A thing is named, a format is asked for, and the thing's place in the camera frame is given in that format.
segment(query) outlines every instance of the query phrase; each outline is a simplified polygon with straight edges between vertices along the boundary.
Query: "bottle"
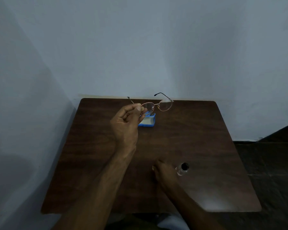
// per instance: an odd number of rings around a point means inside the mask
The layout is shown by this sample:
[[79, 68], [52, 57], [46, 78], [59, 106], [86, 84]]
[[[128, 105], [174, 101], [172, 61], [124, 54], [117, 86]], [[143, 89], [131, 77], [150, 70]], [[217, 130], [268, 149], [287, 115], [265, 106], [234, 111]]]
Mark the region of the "bottle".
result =
[[186, 172], [188, 172], [188, 169], [189, 169], [189, 164], [184, 162], [182, 164], [180, 164], [179, 166], [176, 167], [176, 170], [177, 170], [177, 174], [179, 176], [182, 176], [184, 175]]

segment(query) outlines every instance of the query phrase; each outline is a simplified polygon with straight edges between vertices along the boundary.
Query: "black bottle cap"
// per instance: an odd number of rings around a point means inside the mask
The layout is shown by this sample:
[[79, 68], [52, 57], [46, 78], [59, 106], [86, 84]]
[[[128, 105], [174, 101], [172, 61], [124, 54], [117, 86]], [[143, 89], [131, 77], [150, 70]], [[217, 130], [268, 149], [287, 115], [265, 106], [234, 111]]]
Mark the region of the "black bottle cap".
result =
[[181, 165], [182, 170], [188, 170], [189, 169], [189, 164], [188, 163], [182, 163]]

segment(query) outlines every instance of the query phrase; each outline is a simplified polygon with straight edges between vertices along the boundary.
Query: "brown tabletop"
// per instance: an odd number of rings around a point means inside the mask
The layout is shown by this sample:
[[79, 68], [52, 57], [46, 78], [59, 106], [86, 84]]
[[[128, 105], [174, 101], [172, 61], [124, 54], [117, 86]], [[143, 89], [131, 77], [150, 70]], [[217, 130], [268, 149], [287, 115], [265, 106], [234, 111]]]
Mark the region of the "brown tabletop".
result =
[[[144, 103], [149, 100], [134, 100]], [[81, 196], [114, 152], [110, 119], [128, 99], [81, 100], [42, 213], [62, 213]], [[260, 211], [261, 206], [213, 101], [176, 100], [171, 109], [156, 109], [154, 127], [138, 128], [137, 151], [118, 191], [112, 211], [176, 212], [157, 186], [152, 165], [166, 157], [174, 166], [188, 162], [181, 186], [205, 210]]]

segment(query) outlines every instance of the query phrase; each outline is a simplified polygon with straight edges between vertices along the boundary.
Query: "white wall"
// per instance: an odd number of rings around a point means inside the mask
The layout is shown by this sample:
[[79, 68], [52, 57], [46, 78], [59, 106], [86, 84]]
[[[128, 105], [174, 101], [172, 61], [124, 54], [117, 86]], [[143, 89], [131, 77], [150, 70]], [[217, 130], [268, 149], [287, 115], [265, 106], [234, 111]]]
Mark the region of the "white wall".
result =
[[47, 229], [42, 216], [75, 108], [0, 0], [0, 229]]
[[82, 95], [215, 100], [234, 140], [288, 125], [288, 0], [5, 0]]

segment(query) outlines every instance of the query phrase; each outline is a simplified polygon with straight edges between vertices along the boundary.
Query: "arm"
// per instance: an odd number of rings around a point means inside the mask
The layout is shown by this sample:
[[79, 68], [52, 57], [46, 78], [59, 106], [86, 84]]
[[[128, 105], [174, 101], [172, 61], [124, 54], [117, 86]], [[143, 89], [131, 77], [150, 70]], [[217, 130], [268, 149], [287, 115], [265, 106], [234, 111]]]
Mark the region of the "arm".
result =
[[177, 208], [191, 230], [224, 230], [180, 187], [176, 170], [169, 164], [157, 160], [153, 166], [155, 176], [162, 190]]
[[141, 104], [123, 107], [110, 121], [116, 138], [115, 153], [86, 193], [62, 215], [53, 230], [104, 229], [116, 193], [133, 157], [138, 140]]

